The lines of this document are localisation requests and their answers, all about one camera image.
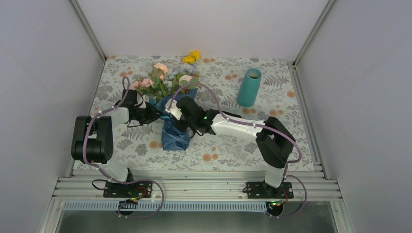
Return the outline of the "blue wrapping paper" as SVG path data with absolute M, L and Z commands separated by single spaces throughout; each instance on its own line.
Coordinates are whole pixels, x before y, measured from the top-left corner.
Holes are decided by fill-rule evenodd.
M 186 150 L 189 147 L 190 136 L 186 130 L 182 132 L 178 130 L 174 125 L 174 120 L 165 112 L 166 103 L 172 95 L 166 96 L 161 100 L 156 100 L 154 97 L 149 98 L 149 103 L 153 104 L 157 110 L 161 112 L 160 119 L 163 121 L 161 143 L 163 150 Z

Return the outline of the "artificial flower bouquet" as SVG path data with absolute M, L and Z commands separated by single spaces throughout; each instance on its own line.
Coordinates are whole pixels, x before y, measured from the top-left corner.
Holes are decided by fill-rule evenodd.
M 134 78 L 130 88 L 158 102 L 174 95 L 184 85 L 199 82 L 200 73 L 196 63 L 201 58 L 201 52 L 195 50 L 182 59 L 182 65 L 177 69 L 163 63 L 152 64 L 147 76 Z

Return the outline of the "black ribbon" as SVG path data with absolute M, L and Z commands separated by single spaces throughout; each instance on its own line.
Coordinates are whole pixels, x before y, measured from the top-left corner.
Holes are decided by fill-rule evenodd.
M 194 136 L 203 136 L 198 130 L 197 125 L 195 123 L 188 123 L 188 131 L 189 131 L 189 138 L 192 139 Z

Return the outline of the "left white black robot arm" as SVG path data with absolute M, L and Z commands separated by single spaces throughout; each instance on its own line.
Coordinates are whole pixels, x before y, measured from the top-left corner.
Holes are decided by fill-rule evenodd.
M 135 191 L 133 175 L 113 155 L 113 130 L 121 124 L 130 127 L 149 125 L 160 117 L 160 111 L 135 90 L 123 90 L 122 98 L 114 106 L 95 116 L 78 116 L 71 143 L 73 160 L 99 170 L 109 182 L 117 183 L 116 190 L 124 197 Z

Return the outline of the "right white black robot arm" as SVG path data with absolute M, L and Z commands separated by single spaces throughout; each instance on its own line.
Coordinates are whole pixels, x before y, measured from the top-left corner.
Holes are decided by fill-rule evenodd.
M 190 97 L 168 100 L 165 110 L 173 118 L 174 126 L 184 131 L 192 129 L 200 135 L 228 135 L 247 142 L 256 142 L 267 164 L 263 191 L 270 198 L 282 191 L 288 158 L 296 145 L 294 137 L 275 117 L 265 121 L 247 120 L 229 112 L 205 111 Z

